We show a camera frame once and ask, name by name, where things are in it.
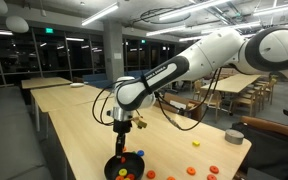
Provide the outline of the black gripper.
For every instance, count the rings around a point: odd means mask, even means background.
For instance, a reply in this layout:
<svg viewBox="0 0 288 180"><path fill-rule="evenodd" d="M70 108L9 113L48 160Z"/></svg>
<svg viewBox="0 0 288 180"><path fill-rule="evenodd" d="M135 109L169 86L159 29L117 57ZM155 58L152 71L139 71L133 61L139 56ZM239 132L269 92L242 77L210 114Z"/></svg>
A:
<svg viewBox="0 0 288 180"><path fill-rule="evenodd" d="M115 120L113 124L113 131L118 133L115 143L115 156L121 158L124 152L125 146L125 133L129 133L132 127L130 121L118 121Z"/></svg>

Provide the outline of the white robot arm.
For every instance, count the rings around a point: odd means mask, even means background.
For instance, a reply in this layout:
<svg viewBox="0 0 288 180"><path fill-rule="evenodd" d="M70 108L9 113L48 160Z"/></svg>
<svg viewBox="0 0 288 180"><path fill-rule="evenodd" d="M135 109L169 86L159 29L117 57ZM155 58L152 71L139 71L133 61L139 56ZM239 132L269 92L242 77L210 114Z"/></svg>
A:
<svg viewBox="0 0 288 180"><path fill-rule="evenodd" d="M111 111L115 156L123 154L132 113L152 106L155 91L174 81L199 79L224 65L243 74L288 71L288 27L271 27L250 39L231 28L215 31L138 78L118 78Z"/></svg>

